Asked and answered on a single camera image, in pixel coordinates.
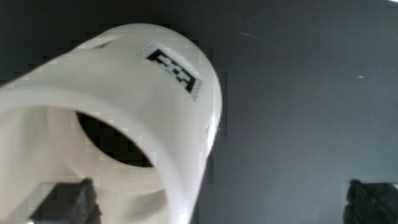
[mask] dark background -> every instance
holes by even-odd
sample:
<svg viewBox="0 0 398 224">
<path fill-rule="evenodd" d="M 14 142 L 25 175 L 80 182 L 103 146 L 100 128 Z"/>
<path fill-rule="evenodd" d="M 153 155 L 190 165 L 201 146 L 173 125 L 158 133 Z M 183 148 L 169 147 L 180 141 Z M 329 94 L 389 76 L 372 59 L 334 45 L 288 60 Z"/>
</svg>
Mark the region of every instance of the dark background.
<svg viewBox="0 0 398 224">
<path fill-rule="evenodd" d="M 139 22 L 198 42 L 222 81 L 192 224 L 343 223 L 350 179 L 398 182 L 397 4 L 2 0 L 2 82 Z"/>
</svg>

